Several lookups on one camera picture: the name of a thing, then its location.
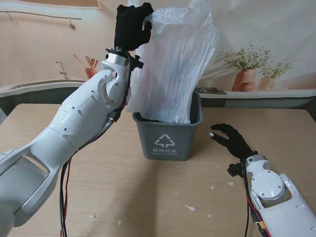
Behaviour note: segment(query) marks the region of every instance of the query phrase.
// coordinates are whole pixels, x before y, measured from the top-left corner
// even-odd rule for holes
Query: wooden table
[[[0,152],[31,141],[57,109],[58,105],[19,105],[0,126]],[[275,171],[291,177],[316,212],[316,124],[306,111],[204,108],[203,116],[193,156],[185,162],[145,159],[136,124],[126,112],[102,138],[75,155],[68,236],[243,236],[244,186],[242,179],[226,171],[238,160],[208,137],[209,127],[223,122],[237,128]],[[59,236],[58,194],[57,188],[39,212],[10,236]],[[253,224],[249,236],[260,236]]]

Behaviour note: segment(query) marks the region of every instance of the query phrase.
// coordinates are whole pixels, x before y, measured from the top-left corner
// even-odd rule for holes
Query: recycling symbol
[[[155,145],[161,146],[162,148],[165,148],[165,147],[167,148],[167,147],[172,147],[175,144],[167,134],[164,134],[161,137],[159,137],[157,141],[155,141]]]

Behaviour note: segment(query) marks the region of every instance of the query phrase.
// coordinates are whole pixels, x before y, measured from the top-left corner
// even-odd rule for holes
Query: faucet
[[[61,66],[62,69],[63,69],[63,71],[59,71],[59,74],[64,75],[64,78],[65,78],[65,79],[70,79],[70,77],[68,76],[68,74],[67,74],[67,72],[66,72],[66,69],[65,69],[64,65],[62,64],[62,62],[58,60],[58,61],[56,61],[56,63],[59,63],[60,66]]]

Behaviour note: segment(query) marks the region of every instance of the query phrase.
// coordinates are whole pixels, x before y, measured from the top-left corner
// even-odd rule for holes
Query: green leaves
[[[287,62],[284,67],[282,63],[278,63],[275,68],[272,68],[268,63],[270,50],[264,47],[259,51],[255,51],[253,45],[245,50],[244,47],[240,48],[235,54],[225,53],[225,60],[228,65],[238,69],[258,69],[261,68],[261,73],[266,78],[279,78],[283,73],[293,69],[295,61]]]
[[[229,53],[225,53],[225,62],[238,69],[257,69],[262,67],[269,59],[268,55],[270,51],[264,50],[264,48],[261,48],[259,52],[254,51],[254,47],[251,44],[250,48],[247,50],[242,47],[233,59],[229,59],[231,55]]]
[[[294,62],[295,61],[287,62],[284,67],[282,66],[282,63],[278,63],[275,68],[272,68],[269,64],[266,64],[264,67],[262,67],[261,73],[265,78],[279,78],[282,74],[286,73],[290,69],[293,69]]]

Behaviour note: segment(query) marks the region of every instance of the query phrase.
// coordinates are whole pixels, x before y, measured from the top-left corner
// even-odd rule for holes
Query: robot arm
[[[217,124],[211,128],[227,134],[229,139],[216,133],[210,133],[210,137],[241,161],[231,164],[227,171],[244,178],[245,168],[246,177],[251,178],[249,195],[263,221],[262,228],[272,237],[316,237],[316,217],[292,181],[285,174],[273,172],[270,162],[263,155],[253,153],[230,125]]]
[[[119,119],[126,104],[131,71],[143,65],[139,57],[132,58],[127,51],[149,41],[151,27],[147,23],[142,32],[142,26],[152,12],[150,4],[137,8],[120,6],[115,49],[107,50],[102,71],[61,104],[52,122],[33,141],[0,154],[1,237],[37,212],[56,187],[61,167]],[[128,29],[121,27],[124,23]]]

